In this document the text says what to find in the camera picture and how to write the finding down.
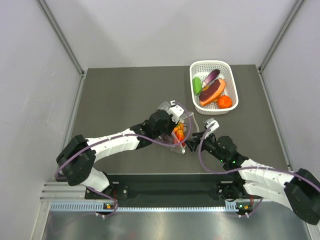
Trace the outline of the clear zip top bag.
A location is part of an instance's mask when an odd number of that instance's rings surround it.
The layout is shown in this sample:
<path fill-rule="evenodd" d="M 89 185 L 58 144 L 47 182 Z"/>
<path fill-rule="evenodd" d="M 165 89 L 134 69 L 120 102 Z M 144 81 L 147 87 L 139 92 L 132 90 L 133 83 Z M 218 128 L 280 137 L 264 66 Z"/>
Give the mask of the clear zip top bag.
<path fill-rule="evenodd" d="M 165 101 L 165 102 L 163 102 L 156 110 L 165 110 L 165 111 L 167 111 L 168 108 L 169 108 L 169 106 L 170 106 L 170 105 L 169 105 L 169 102 Z M 195 119 L 194 112 L 191 112 L 191 111 L 185 112 L 185 113 L 182 115 L 181 120 L 180 120 L 179 123 L 184 123 L 185 126 L 186 126 L 186 131 L 184 132 L 184 135 L 185 135 L 185 139 L 184 139 L 184 140 L 187 139 L 186 137 L 187 137 L 187 134 L 188 134 L 190 128 L 191 128 L 191 133 L 190 133 L 188 139 L 192 137 L 192 132 L 193 132 L 194 130 L 196 130 L 196 131 L 199 130 L 199 126 L 198 126 L 198 123 L 197 123 L 197 121 L 196 121 L 196 119 Z M 174 140 L 176 139 L 176 135 L 175 135 L 174 131 L 172 132 L 171 136 L 174 137 Z M 179 154 L 185 154 L 185 152 L 186 152 L 186 147 L 187 147 L 187 145 L 186 145 L 185 142 L 183 142 L 183 143 L 180 144 L 180 145 L 169 146 L 169 148 L 171 149 L 171 151 L 176 152 L 176 153 L 179 153 Z"/>

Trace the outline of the red yellow fake mango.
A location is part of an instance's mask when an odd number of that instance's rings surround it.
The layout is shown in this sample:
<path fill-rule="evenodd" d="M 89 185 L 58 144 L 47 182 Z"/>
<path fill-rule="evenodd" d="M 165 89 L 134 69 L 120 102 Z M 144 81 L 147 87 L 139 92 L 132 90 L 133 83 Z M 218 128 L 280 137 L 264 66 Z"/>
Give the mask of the red yellow fake mango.
<path fill-rule="evenodd" d="M 182 142 L 185 139 L 184 131 L 181 129 L 177 130 L 175 132 L 175 137 L 176 137 L 176 139 L 174 140 L 175 144 Z"/>

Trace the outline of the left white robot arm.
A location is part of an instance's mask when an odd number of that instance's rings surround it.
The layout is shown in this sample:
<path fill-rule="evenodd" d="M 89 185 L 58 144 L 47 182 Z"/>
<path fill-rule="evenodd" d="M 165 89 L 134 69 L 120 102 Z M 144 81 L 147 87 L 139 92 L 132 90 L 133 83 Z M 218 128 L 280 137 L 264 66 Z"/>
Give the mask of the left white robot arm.
<path fill-rule="evenodd" d="M 158 109 L 143 123 L 109 136 L 84 138 L 77 135 L 58 155 L 56 162 L 70 186 L 85 185 L 96 190 L 102 198 L 114 191 L 107 175 L 94 169 L 95 162 L 111 155 L 145 148 L 162 135 L 171 135 L 184 110 L 177 106 Z"/>

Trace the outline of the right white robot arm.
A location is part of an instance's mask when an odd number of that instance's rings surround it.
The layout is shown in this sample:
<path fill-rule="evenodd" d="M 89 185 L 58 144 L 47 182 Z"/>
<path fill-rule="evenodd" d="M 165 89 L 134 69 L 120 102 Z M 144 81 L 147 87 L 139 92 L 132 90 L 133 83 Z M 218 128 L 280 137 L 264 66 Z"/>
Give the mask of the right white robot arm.
<path fill-rule="evenodd" d="M 241 155 L 229 136 L 203 138 L 198 132 L 186 141 L 191 152 L 206 151 L 220 162 L 233 177 L 232 198 L 254 196 L 283 205 L 304 222 L 320 222 L 320 182 L 307 169 L 282 171 Z"/>

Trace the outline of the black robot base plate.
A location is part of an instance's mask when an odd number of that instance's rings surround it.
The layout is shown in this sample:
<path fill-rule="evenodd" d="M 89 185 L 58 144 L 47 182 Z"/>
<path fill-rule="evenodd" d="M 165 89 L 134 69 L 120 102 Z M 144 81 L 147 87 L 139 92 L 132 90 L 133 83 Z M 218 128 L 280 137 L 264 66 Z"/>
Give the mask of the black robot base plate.
<path fill-rule="evenodd" d="M 226 200 L 247 201 L 237 174 L 111 174 L 105 194 L 128 208 L 223 207 Z"/>

